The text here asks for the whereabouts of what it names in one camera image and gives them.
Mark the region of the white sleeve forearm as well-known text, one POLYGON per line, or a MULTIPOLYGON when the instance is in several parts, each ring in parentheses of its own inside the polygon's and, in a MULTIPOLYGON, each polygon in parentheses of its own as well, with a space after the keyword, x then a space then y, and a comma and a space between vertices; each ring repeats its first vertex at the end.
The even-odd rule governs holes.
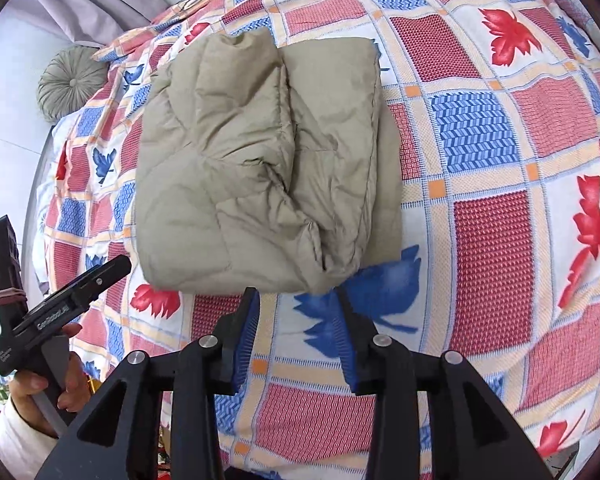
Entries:
POLYGON ((0 460, 15 479, 34 479, 57 442, 30 427, 7 401, 0 414, 0 460))

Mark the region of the person's left hand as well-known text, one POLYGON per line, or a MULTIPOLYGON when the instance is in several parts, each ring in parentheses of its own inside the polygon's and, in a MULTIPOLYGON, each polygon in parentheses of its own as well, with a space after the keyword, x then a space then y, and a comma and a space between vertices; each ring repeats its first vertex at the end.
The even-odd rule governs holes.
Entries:
POLYGON ((32 429, 52 438, 66 432, 92 396, 82 361, 69 350, 69 339, 81 330, 81 324, 69 323, 39 344, 9 383, 17 414, 32 429))

